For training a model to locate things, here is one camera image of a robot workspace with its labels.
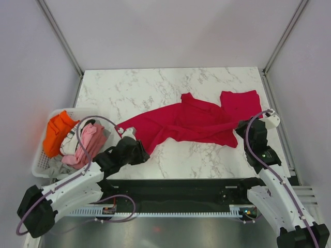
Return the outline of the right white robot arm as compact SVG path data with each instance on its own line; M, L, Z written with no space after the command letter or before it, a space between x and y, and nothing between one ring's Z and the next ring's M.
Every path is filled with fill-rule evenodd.
M266 123L241 121L235 131L244 140L248 164L265 184L240 187L238 200L258 208L275 231L278 247L326 247L330 232L315 221L296 195L277 153L268 145Z

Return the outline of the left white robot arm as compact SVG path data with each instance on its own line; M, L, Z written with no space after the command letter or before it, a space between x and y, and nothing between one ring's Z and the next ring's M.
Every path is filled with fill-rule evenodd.
M141 141L124 137L68 177L41 188L31 186L17 210L20 222L16 234L23 235L20 228L24 226L27 233L38 238L76 209L93 203L109 203L114 194L108 177L127 164L138 165L149 158Z

